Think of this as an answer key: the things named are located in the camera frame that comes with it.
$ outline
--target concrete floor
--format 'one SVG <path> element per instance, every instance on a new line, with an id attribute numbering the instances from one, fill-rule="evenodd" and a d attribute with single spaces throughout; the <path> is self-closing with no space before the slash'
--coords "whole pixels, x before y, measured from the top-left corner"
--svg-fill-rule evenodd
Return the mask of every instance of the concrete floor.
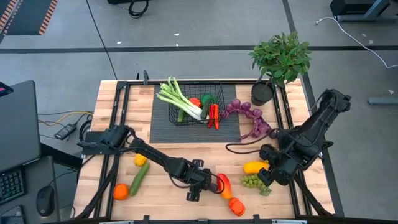
<path id="1" fill-rule="evenodd" d="M 282 1 L 152 0 L 138 20 L 106 0 L 89 3 L 107 47 L 254 45 L 274 34 L 289 33 Z M 330 0 L 288 3 L 302 41 L 312 46 L 356 45 L 332 21 L 315 26 L 320 17 L 331 16 Z M 365 44 L 371 40 L 374 45 L 398 45 L 397 24 L 346 23 L 343 27 Z M 0 49 L 54 48 L 102 48 L 84 0 L 59 0 L 44 35 L 5 36 L 0 43 Z M 389 65 L 398 63 L 397 51 L 379 53 Z M 152 79 L 168 75 L 258 77 L 247 54 L 246 50 L 113 52 L 110 57 L 120 79 L 135 78 L 143 69 Z M 311 57 L 308 74 L 316 98 L 326 88 L 353 97 L 351 111 L 341 114 L 326 134 L 335 142 L 330 155 L 345 215 L 398 220 L 398 193 L 394 190 L 398 184 L 398 139 L 394 136 L 398 107 L 369 106 L 366 102 L 369 96 L 391 96 L 389 90 L 396 96 L 398 70 L 386 70 L 366 51 L 322 51 Z M 114 78 L 105 53 L 0 54 L 0 71 L 0 80 L 10 85 L 28 79 L 36 82 L 39 113 L 93 110 L 100 81 Z M 69 117 L 65 124 L 77 117 Z M 40 118 L 55 121 L 59 116 Z M 56 131 L 58 128 L 40 126 L 41 134 L 52 136 Z M 69 141 L 41 140 L 69 154 L 80 152 L 75 145 L 77 133 Z M 59 184 L 64 187 L 60 190 L 60 198 L 65 199 L 61 207 L 73 201 L 75 180 L 75 176 L 68 176 Z"/>

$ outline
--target wooden tabletop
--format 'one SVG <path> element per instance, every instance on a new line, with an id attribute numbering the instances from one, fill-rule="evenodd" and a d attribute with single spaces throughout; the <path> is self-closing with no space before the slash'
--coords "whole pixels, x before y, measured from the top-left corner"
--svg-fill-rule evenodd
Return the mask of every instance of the wooden tabletop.
<path id="1" fill-rule="evenodd" d="M 112 105 L 116 92 L 117 81 L 102 81 L 98 92 L 95 106 L 92 131 L 104 131 L 109 127 Z M 242 102 L 250 102 L 252 85 L 236 85 L 237 98 Z M 287 98 L 292 112 L 294 125 L 302 124 L 309 116 L 308 107 L 305 100 L 302 84 L 300 80 L 289 83 L 286 87 Z M 287 128 L 286 117 L 284 114 L 282 97 L 280 92 L 279 104 L 282 110 L 284 127 Z M 121 107 L 123 104 L 123 92 L 119 102 L 118 116 L 116 124 L 121 117 Z M 233 195 L 240 199 L 246 207 L 243 216 L 237 217 L 228 208 L 228 201 L 219 195 L 209 191 L 203 191 L 199 202 L 188 202 L 185 200 L 187 189 L 179 189 L 171 183 L 163 167 L 151 162 L 151 168 L 145 176 L 141 188 L 134 197 L 129 197 L 124 201 L 114 201 L 112 220 L 142 220 L 144 215 L 150 215 L 154 220 L 186 220 L 186 219 L 235 219 L 252 218 L 254 214 L 259 214 L 260 218 L 293 218 L 293 208 L 290 198 L 289 186 L 281 186 L 274 182 L 270 188 L 271 194 L 268 197 L 259 195 L 257 189 L 243 187 L 240 178 L 244 175 L 243 164 L 249 161 L 258 161 L 258 154 L 237 155 L 225 149 L 227 143 L 150 143 L 150 121 L 152 117 L 152 103 L 154 99 L 154 86 L 136 85 L 131 87 L 129 104 L 127 108 L 126 125 L 136 130 L 137 136 L 145 140 L 152 147 L 162 151 L 168 156 L 184 157 L 188 160 L 203 159 L 205 167 L 210 168 L 213 173 L 224 173 L 228 176 L 232 184 Z M 277 118 L 272 100 L 264 106 L 257 107 L 263 111 L 262 117 L 272 128 L 277 127 Z M 239 115 L 240 132 L 246 134 L 252 129 L 252 122 L 245 116 Z M 252 141 L 253 138 L 245 139 L 244 142 Z M 271 143 L 277 148 L 277 142 L 265 138 L 257 144 L 246 147 L 236 147 L 235 150 L 259 149 L 259 146 Z M 134 153 L 126 153 L 121 156 L 118 170 L 117 183 L 130 185 L 135 174 L 140 167 L 133 163 Z M 103 156 L 95 156 L 81 170 L 78 187 L 76 190 L 74 206 L 76 214 L 79 214 L 91 200 L 97 191 L 100 179 Z M 317 159 L 314 164 L 305 171 L 305 180 L 308 188 L 319 200 L 319 202 L 331 213 L 334 212 L 333 204 L 326 182 L 322 162 Z M 297 195 L 305 214 L 302 203 L 302 194 L 297 185 Z M 101 215 L 105 214 L 108 192 L 105 192 Z"/>

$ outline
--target yellow bell pepper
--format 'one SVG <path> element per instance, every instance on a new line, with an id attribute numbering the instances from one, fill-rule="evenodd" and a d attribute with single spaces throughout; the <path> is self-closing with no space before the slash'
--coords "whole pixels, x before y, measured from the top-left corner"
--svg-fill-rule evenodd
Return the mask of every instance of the yellow bell pepper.
<path id="1" fill-rule="evenodd" d="M 136 154 L 136 157 L 134 158 L 134 164 L 136 166 L 143 166 L 146 162 L 147 158 L 141 154 Z"/>
<path id="2" fill-rule="evenodd" d="M 265 162 L 252 161 L 252 162 L 247 162 L 243 165 L 243 171 L 246 174 L 258 174 L 261 168 L 267 170 L 269 168 L 268 161 Z"/>

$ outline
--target black wire basket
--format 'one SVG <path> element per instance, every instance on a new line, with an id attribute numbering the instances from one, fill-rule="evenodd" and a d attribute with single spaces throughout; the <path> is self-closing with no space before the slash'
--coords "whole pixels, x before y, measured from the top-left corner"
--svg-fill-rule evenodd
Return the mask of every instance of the black wire basket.
<path id="1" fill-rule="evenodd" d="M 225 110 L 225 102 L 224 102 L 224 93 L 223 93 L 223 86 L 220 83 L 214 84 L 185 84 L 180 85 L 180 89 L 182 94 L 190 98 L 198 98 L 200 99 L 205 93 L 214 94 L 217 97 L 217 104 L 218 104 L 218 117 L 219 121 L 221 121 L 221 111 Z M 169 121 L 177 126 L 182 125 L 191 125 L 191 124 L 203 124 L 205 121 L 209 121 L 208 119 L 204 119 L 201 121 L 196 120 L 186 114 L 182 122 L 178 122 L 178 114 L 180 112 L 180 108 L 177 106 L 169 103 Z"/>

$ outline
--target computer mouse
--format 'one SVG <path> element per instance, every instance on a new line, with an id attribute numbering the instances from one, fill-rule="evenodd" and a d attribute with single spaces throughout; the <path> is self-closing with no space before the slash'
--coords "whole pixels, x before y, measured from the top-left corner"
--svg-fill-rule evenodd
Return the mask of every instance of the computer mouse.
<path id="1" fill-rule="evenodd" d="M 42 217 L 54 212 L 54 189 L 51 186 L 45 186 L 37 192 L 36 209 Z"/>

